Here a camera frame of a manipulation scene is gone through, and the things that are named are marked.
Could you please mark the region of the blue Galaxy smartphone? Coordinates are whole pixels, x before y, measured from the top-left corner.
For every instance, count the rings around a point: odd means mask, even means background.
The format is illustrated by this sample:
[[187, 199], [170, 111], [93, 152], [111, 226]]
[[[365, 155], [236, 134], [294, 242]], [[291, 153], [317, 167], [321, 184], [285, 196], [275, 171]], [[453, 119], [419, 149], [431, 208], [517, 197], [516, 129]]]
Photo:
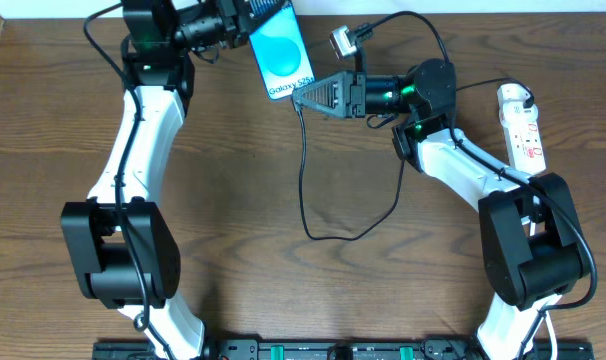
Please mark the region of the blue Galaxy smartphone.
[[291, 1], [286, 1], [249, 40], [270, 100], [288, 97], [296, 88], [315, 81]]

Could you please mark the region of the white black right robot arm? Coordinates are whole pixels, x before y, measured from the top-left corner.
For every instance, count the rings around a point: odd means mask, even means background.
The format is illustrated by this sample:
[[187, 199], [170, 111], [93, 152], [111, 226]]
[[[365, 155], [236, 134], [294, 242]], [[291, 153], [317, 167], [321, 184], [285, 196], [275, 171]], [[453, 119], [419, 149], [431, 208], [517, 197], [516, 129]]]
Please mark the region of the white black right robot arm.
[[526, 359], [534, 337], [581, 279], [598, 280], [567, 182], [546, 169], [531, 91], [502, 81], [502, 162], [470, 141], [456, 119], [454, 65], [433, 58], [405, 75], [341, 71], [296, 89], [296, 111], [335, 118], [381, 116], [403, 165], [435, 178], [478, 214], [484, 268], [494, 297], [469, 358]]

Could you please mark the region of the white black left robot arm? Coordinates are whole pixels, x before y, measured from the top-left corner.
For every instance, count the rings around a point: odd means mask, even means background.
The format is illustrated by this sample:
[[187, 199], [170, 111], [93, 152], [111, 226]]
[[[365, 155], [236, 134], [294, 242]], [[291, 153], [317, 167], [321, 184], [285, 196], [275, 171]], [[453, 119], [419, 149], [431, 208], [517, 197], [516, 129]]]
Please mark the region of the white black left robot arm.
[[120, 0], [128, 28], [111, 66], [124, 111], [107, 164], [82, 202], [68, 202], [60, 224], [81, 293], [128, 317], [156, 359], [213, 359], [205, 324], [178, 285], [181, 260], [160, 209], [164, 173], [193, 96], [195, 59], [238, 48], [285, 0]]

